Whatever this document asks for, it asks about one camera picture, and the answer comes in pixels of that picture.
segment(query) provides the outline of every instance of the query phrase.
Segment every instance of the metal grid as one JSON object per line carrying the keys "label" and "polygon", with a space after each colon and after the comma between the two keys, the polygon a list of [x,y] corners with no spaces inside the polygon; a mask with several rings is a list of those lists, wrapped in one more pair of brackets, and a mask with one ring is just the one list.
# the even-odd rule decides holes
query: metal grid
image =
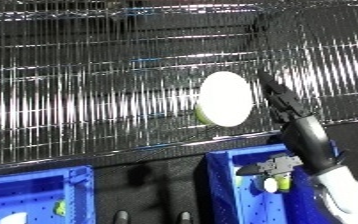
{"label": "metal grid", "polygon": [[[324,123],[358,120],[358,1],[0,0],[0,164],[273,131],[261,66]],[[194,117],[221,70],[251,83],[240,127]]]}

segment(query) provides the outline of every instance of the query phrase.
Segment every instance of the blue bin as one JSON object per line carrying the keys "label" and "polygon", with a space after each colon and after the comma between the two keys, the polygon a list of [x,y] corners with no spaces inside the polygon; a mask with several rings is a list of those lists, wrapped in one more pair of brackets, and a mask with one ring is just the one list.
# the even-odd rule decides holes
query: blue bin
{"label": "blue bin", "polygon": [[235,180],[235,167],[266,161],[286,152],[282,144],[207,154],[216,224],[329,224],[314,202],[306,174],[296,168],[289,193],[256,190],[256,176]]}
{"label": "blue bin", "polygon": [[[62,201],[64,216],[54,211]],[[95,223],[92,169],[81,166],[0,176],[0,220],[22,212],[28,224]]]}

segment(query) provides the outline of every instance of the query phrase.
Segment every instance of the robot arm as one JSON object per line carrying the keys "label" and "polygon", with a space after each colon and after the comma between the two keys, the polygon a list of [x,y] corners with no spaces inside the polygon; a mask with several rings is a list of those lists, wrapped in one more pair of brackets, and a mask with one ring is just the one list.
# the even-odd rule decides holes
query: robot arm
{"label": "robot arm", "polygon": [[342,158],[335,156],[321,123],[303,108],[295,92],[266,72],[258,76],[273,120],[282,124],[281,140],[300,158],[325,209],[340,223],[358,223],[358,181],[340,165]]}

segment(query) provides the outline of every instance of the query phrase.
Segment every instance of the white ball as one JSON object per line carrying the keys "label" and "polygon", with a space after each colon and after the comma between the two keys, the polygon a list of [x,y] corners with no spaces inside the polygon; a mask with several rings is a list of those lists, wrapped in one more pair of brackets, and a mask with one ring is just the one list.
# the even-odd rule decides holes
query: white ball
{"label": "white ball", "polygon": [[197,103],[211,123],[234,127],[243,123],[253,108],[250,85],[232,72],[216,72],[201,85]]}
{"label": "white ball", "polygon": [[266,178],[263,181],[263,189],[269,193],[275,193],[278,190],[278,183],[274,178]]}

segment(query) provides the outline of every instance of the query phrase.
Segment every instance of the wire rack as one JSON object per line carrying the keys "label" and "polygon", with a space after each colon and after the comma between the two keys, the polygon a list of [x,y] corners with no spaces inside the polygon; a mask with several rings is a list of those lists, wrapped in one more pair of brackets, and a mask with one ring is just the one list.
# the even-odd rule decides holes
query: wire rack
{"label": "wire rack", "polygon": [[[0,0],[0,164],[270,133],[260,67],[358,121],[358,1]],[[222,70],[252,87],[239,127],[193,113]]]}

